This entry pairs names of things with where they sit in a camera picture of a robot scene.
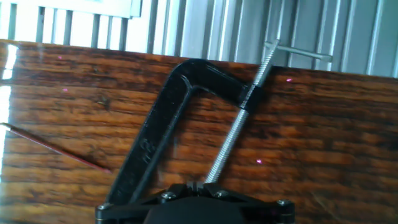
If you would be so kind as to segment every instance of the black plastic mount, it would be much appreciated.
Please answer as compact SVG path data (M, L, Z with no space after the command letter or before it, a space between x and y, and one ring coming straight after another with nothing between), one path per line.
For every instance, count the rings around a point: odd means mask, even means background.
M262 97L261 88L238 80L206 60L190 59L178 65L170 73L142 125L106 202L125 205L140 197L180 115L196 90L215 94L249 113L256 109Z
M164 197L165 192L173 197ZM173 184L129 205L96 209L95 216L97 224L293 224L295 205L288 200L263 202L213 183L198 188Z

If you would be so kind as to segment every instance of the glossy wooden surface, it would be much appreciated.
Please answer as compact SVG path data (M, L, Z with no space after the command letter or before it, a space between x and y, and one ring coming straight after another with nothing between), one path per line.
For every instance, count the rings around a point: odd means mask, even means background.
M15 64L9 44L18 46ZM167 75L183 58L0 43L0 96L9 122L113 170L90 169L6 134L4 223L93 223ZM256 65L215 62L250 81ZM398 80L275 68L220 184L296 203L297 223L398 223ZM203 180L237 109L195 97L149 192Z

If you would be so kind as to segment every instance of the metal rod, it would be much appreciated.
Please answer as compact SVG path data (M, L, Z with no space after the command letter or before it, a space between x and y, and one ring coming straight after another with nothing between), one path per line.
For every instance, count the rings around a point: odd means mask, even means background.
M55 38L57 35L57 16L58 9L54 9L54 14L52 16L51 44L55 44Z
M158 5L158 0L152 0L152 4L150 5L150 15L149 15L149 30L148 30L148 43L147 43L148 54L154 53L157 5Z
M270 46L272 46L272 43L266 42L265 45L267 47L270 47ZM301 49L297 49L294 47L285 47L285 46L278 45L277 48L278 48L278 50L285 50L290 53L299 54L299 55L303 55L303 56L307 56L307 57L313 57L313 58L322 60L324 62L332 62L332 60L333 60L333 56L331 56L331 55L313 53L313 52L309 52L307 50L301 50Z
M10 22L8 27L8 39L15 40L15 28L17 24L17 4L11 4Z
M7 129L7 131L10 131L10 132L12 132L12 133L14 133L14 134L16 134L16 135L19 135L19 136L21 136L21 137L23 137L23 138L26 138L26 139L30 140L30 141L32 141L32 142L35 142L35 143L37 143L37 144L40 144L41 146L44 146L44 147L46 147L47 149L51 149L51 150L53 150L53 151L55 151L55 152L57 152L57 153L59 153L59 154L61 154L61 155L67 156L67 157L69 157L69 158L72 158L72 159L74 159L74 160L76 160L76 161L78 161L78 162L81 162L81 163L83 163L83 164L85 164L85 165L88 165L88 166L90 166L90 167L92 167L92 168L94 168L94 169L103 171L103 172L105 172L105 173L107 173L107 174L111 174L111 173L112 173L109 169L102 168L102 167L97 166L97 165L95 165L95 164L92 164L92 163L90 163L90 162L88 162L88 161L86 161L86 160L84 160L84 159L82 159L82 158L79 158L79 157L77 157L77 156L74 156L74 155L70 154L69 152L65 152L63 149L61 149L61 147L56 146L56 145L54 145L54 144L50 144L49 142L44 141L44 140L41 139L40 137L34 136L33 134L28 133L28 132L25 131L25 130L16 128L16 127L14 127L14 126L11 125L11 124L0 123L0 126L4 126L4 127Z
M106 49L108 49L108 50L111 48L112 22L113 22L113 16L109 16L108 33L106 34Z
M91 47L95 48L95 49L98 48L98 36L100 33L100 20L101 20L101 15L94 14L93 34L91 35Z
M70 45L70 36L72 34L72 17L73 11L67 10L67 16L65 18L65 32L63 36L64 45Z
M181 56L181 48L182 48L182 35L184 30L184 17L185 17L185 8L187 6L187 0L180 0L180 5L178 7L178 19L177 19L177 31L175 35L175 48L174 48L174 56Z
M169 29L169 17L170 17L170 1L166 1L166 12L163 26L163 40L162 40L162 55L166 54L166 45L167 45L167 33Z
M128 25L129 25L129 19L122 18L122 24L120 27L119 50L126 50Z
M37 31L36 31L36 42L43 42L43 28L44 28L44 7L39 7L39 15L37 16Z
M259 71L257 72L257 75L254 78L253 85L262 86L262 84L266 80L269 70L272 67L271 58L274 55L274 52L275 52L278 44L279 44L279 40L276 40L275 44L271 47L269 54L266 56L263 63L261 64ZM213 166L211 167L211 169L209 171L209 174L207 175L205 183L217 182L217 179L220 176L221 171L224 168L226 160L227 160L230 152L232 151L232 148L233 148L233 146L239 136L239 133L241 132L248 116L249 116L249 113L246 110L241 109L239 111L237 117L235 118L234 123L232 124L231 129L229 130L229 133L226 136L225 142L224 142L223 146L221 147L221 149L217 155L217 158L214 161Z

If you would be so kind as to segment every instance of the wooden board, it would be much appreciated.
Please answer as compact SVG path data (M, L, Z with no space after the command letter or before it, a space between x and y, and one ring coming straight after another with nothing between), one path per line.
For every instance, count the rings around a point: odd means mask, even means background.
M10 44L19 49L15 64L6 66ZM7 133L0 220L93 223L94 207L108 193L167 75L184 60L1 42L0 68L12 78L0 80L3 90L11 89L9 97L0 96L0 114L9 112L11 124L113 175ZM214 63L248 82L257 70ZM223 172L223 187L265 201L291 199L297 223L398 223L398 80L274 68L264 90ZM194 97L148 192L203 180L236 112L210 94Z

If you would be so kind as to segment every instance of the wood grain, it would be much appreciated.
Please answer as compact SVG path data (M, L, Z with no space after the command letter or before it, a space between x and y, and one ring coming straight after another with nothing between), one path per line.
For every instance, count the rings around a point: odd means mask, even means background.
M19 48L12 78L0 80L11 87L9 122L114 174L7 133L0 222L93 222L167 75L185 59L2 40L3 72L8 44ZM248 82L257 70L214 63ZM222 186L289 198L298 223L398 222L398 80L276 67L264 90ZM148 193L203 180L236 112L210 94L194 97Z

